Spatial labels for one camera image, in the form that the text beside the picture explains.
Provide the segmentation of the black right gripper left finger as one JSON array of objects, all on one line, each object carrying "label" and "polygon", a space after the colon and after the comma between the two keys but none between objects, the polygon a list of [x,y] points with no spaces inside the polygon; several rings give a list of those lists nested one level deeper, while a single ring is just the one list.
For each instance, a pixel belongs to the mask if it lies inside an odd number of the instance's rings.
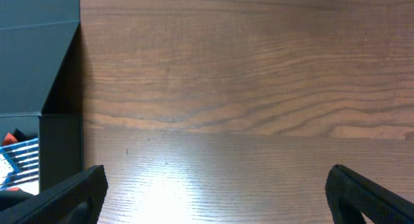
[{"label": "black right gripper left finger", "polygon": [[104,166],[95,165],[32,195],[1,191],[1,224],[98,222],[108,189]]}]

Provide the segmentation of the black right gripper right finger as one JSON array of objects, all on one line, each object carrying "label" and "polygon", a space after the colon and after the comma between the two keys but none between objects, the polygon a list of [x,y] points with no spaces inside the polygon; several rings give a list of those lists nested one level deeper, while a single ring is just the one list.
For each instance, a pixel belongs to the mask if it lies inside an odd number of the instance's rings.
[{"label": "black right gripper right finger", "polygon": [[325,195],[335,224],[413,223],[413,203],[341,164],[330,169]]}]

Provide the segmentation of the blue precision screwdriver set case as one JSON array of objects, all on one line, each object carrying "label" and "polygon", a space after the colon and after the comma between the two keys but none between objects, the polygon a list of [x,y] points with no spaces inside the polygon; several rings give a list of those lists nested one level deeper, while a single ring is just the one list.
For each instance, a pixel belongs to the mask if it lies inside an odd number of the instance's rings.
[{"label": "blue precision screwdriver set case", "polygon": [[1,190],[39,194],[38,138],[1,147]]}]

